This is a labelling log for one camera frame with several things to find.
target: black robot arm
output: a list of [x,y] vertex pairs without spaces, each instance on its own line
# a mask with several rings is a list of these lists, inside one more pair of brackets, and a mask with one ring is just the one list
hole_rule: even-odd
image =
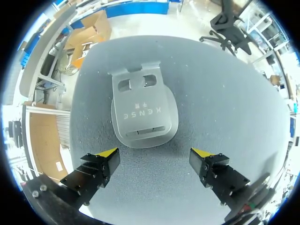
[[250,185],[250,180],[229,166],[229,158],[222,153],[191,148],[189,162],[205,188],[211,188],[221,205],[228,205],[231,212],[225,224],[256,225],[261,223],[261,211],[274,196],[275,190],[267,182],[266,173]]
[[78,209],[89,205],[97,190],[106,187],[119,164],[118,148],[97,155],[88,153],[81,158],[81,165],[60,181],[61,185],[42,174],[29,180],[23,192],[47,224],[103,224]]

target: gray plastic object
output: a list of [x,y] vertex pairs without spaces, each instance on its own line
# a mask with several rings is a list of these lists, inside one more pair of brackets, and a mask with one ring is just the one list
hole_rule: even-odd
[[159,62],[112,74],[112,125],[120,142],[130,148],[151,148],[171,140],[178,129],[178,109],[164,85]]

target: screw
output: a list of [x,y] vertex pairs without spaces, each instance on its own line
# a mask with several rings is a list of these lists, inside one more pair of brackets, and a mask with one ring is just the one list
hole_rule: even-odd
[[40,189],[41,191],[46,191],[46,190],[47,190],[47,186],[46,186],[45,184],[42,184],[42,185],[39,187],[39,189]]
[[32,197],[38,198],[38,197],[39,197],[38,191],[33,191],[33,192],[32,192]]

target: gray table surface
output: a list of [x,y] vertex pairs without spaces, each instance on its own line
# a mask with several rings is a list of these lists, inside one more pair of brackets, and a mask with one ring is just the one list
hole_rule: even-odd
[[[114,134],[108,73],[158,60],[177,102],[178,131],[164,145],[131,149]],[[229,208],[200,183],[188,163],[190,148],[222,152],[254,181],[264,172],[278,173],[288,140],[289,113],[274,87],[252,66],[204,43],[165,36],[99,43],[77,79],[70,122],[73,166],[88,152],[120,149],[120,166],[89,206],[94,218],[108,223],[220,224]]]

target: office chair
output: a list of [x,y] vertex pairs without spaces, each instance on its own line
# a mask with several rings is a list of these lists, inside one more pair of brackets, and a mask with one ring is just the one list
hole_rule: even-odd
[[236,56],[235,53],[237,53],[238,48],[241,48],[248,55],[251,55],[251,50],[248,45],[248,42],[252,41],[251,38],[247,33],[234,25],[236,20],[244,21],[233,13],[232,0],[221,0],[221,5],[222,12],[210,21],[210,26],[213,29],[210,31],[210,35],[215,35],[217,38],[202,36],[199,38],[199,41],[203,42],[207,39],[219,42],[221,43],[223,51],[227,48],[234,56]]

